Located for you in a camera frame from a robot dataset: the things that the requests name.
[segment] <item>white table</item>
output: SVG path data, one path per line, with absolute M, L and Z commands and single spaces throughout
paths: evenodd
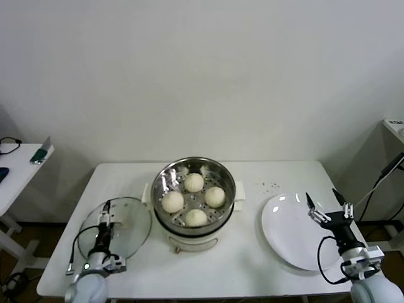
M 7 152 L 16 147 L 17 144 L 2 144 L 1 151 Z M 21 144 L 19 149 L 9 155 L 0 155 L 0 167 L 9 168 L 8 175 L 0 182 L 0 221 L 9 227 L 7 233 L 0 231 L 0 246 L 5 251 L 18 259 L 17 265 L 11 273 L 23 271 L 25 268 L 44 269 L 48 258 L 36 258 L 32 254 L 37 248 L 39 241 L 32 240 L 26 248 L 20 246 L 10 236 L 13 232 L 20 232 L 19 226 L 9 215 L 6 214 L 8 208 L 14 200 L 24 190 L 32 177 L 43 166 L 32 164 L 30 159 L 41 147 L 41 144 Z M 48 151 L 46 159 L 54 151 L 53 146 Z
M 282 260 L 264 238 L 261 210 L 268 198 L 287 192 L 309 192 L 329 211 L 340 210 L 323 166 L 315 161 L 224 162 L 235 180 L 243 181 L 246 201 L 234 212 L 219 243 L 204 252 L 175 254 L 161 226 L 153 222 L 149 239 L 127 262 L 127 272 L 107 278 L 115 299 L 187 299 L 314 295 L 348 292 L 350 282 L 332 286 L 318 272 L 295 268 Z M 97 205 L 117 196 L 141 197 L 145 183 L 164 163 L 103 163 L 94 171 L 37 286 L 43 296 L 62 297 L 71 243 L 82 221 Z M 364 241 L 357 226 L 352 229 Z M 80 256 L 76 248 L 75 256 Z M 82 266 L 80 256 L 74 266 Z M 326 271 L 341 278 L 339 263 Z

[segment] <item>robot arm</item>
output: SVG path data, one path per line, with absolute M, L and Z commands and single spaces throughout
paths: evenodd
M 110 201 L 106 202 L 98 217 L 98 235 L 95 245 L 88 253 L 81 273 L 74 276 L 73 283 L 64 296 L 65 303 L 106 302 L 108 291 L 105 278 L 112 273 L 126 271 L 126 260 L 109 251 L 114 233 L 114 224 L 110 223 L 109 208 Z M 66 274 L 73 274 L 71 264 Z
M 351 297 L 354 303 L 404 303 L 401 290 L 387 278 L 375 275 L 381 269 L 384 253 L 378 246 L 366 247 L 358 241 L 350 228 L 354 220 L 353 206 L 333 189 L 342 211 L 323 213 L 316 209 L 306 193 L 309 216 L 322 228 L 330 230 L 336 240 L 338 253 L 344 262 L 341 270 L 345 279 L 352 282 Z

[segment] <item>glass lid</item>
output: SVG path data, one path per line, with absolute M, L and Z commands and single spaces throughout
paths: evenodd
M 98 216 L 106 202 L 96 207 L 81 224 L 80 230 L 98 224 Z M 139 199 L 132 197 L 110 200 L 110 222 L 113 224 L 112 239 L 109 250 L 126 259 L 133 256 L 146 242 L 152 229 L 152 214 Z M 98 229 L 83 232 L 78 239 L 81 255 L 87 258 L 94 247 Z

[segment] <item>white plate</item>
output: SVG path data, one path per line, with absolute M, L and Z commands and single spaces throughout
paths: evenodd
M 305 194 L 280 194 L 267 202 L 261 222 L 266 240 L 279 256 L 296 267 L 317 271 L 318 245 L 332 233 L 315 223 L 308 212 Z M 339 258 L 335 241 L 325 240 L 320 252 L 321 267 L 328 268 Z

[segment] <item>table leg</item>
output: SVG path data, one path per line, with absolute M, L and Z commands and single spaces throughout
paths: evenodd
M 0 230 L 0 245 L 18 260 L 11 274 L 22 272 L 25 268 L 45 269 L 49 258 L 36 258 L 33 256 L 38 244 L 39 240 L 32 240 L 27 245 L 27 248 L 24 248 Z
M 5 226 L 7 226 L 9 229 L 13 229 L 15 232 L 21 232 L 23 229 L 20 224 L 15 222 L 15 220 L 6 213 L 0 217 L 0 222 L 3 222 Z
M 404 247 L 404 230 L 390 240 L 392 248 L 402 249 Z

